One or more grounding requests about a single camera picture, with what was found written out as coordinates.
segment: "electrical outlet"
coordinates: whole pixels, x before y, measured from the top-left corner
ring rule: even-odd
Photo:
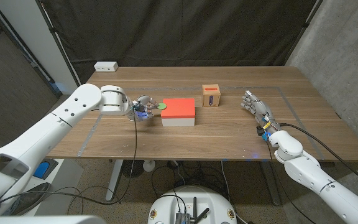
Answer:
[[[96,62],[94,69],[97,72],[115,72],[118,69],[117,62]]]

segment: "table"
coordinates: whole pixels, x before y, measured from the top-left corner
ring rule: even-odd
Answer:
[[[137,123],[137,159],[270,160],[254,116],[240,107],[242,95],[250,90],[271,107],[277,122],[305,128],[345,161],[358,162],[358,138],[295,67],[119,67],[117,72],[94,72],[88,83],[122,87],[132,100],[140,95],[158,102],[195,99],[194,127],[163,127],[159,110],[154,118]],[[201,107],[202,84],[219,84],[219,107]],[[284,130],[317,160],[336,161],[305,134]],[[132,159],[134,146],[134,123],[126,116],[92,111],[47,157]]]

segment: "green disc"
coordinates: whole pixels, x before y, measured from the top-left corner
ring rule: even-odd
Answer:
[[[159,103],[157,108],[160,110],[164,110],[165,108],[167,108],[167,105],[165,103]]]

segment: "black backdrop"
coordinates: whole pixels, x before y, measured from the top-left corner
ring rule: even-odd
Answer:
[[[119,66],[283,65],[316,0],[42,0],[82,83]]]

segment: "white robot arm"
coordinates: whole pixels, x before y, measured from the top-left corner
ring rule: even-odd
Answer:
[[[127,115],[130,120],[142,121],[151,118],[151,109],[156,107],[157,102],[149,96],[131,101],[118,86],[78,87],[58,108],[0,148],[0,200],[21,193],[42,159],[90,111],[99,109],[101,114]],[[16,197],[0,204],[0,214],[15,200]]]
[[[265,103],[250,91],[242,98],[241,106],[255,115],[261,126],[257,128],[259,136],[278,147],[274,156],[284,164],[286,173],[319,195],[346,223],[358,223],[358,196],[325,173],[319,162],[303,150],[302,144],[281,129]]]

